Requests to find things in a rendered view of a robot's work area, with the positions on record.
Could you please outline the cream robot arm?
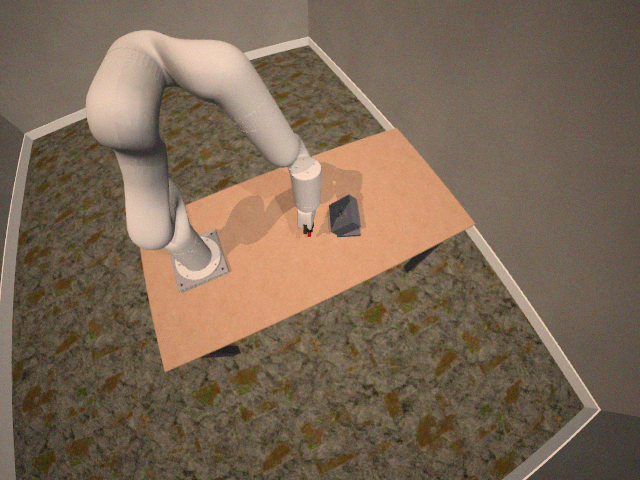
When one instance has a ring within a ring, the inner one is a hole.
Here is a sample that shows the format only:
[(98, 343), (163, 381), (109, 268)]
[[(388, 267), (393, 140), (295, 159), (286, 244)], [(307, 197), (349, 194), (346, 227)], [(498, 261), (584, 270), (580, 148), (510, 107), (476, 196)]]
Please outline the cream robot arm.
[(87, 93), (89, 128), (100, 144), (116, 149), (127, 231), (133, 243), (146, 250), (165, 249), (184, 278), (201, 280), (217, 269), (221, 252), (213, 240), (200, 237), (190, 225), (181, 192), (168, 176), (167, 149), (159, 135), (167, 87), (179, 87), (218, 105), (270, 164), (287, 167), (294, 204), (300, 211), (314, 211), (321, 203), (321, 165), (310, 157), (237, 47), (152, 30), (117, 39)]

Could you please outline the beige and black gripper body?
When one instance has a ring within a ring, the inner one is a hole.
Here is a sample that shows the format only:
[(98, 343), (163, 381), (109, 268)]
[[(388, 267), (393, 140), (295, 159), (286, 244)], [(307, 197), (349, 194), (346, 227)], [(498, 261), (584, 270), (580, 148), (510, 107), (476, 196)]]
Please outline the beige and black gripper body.
[(307, 225), (309, 230), (312, 229), (314, 218), (315, 218), (316, 210), (311, 212), (303, 212), (298, 209), (297, 220), (298, 220), (298, 228), (302, 229), (304, 224)]

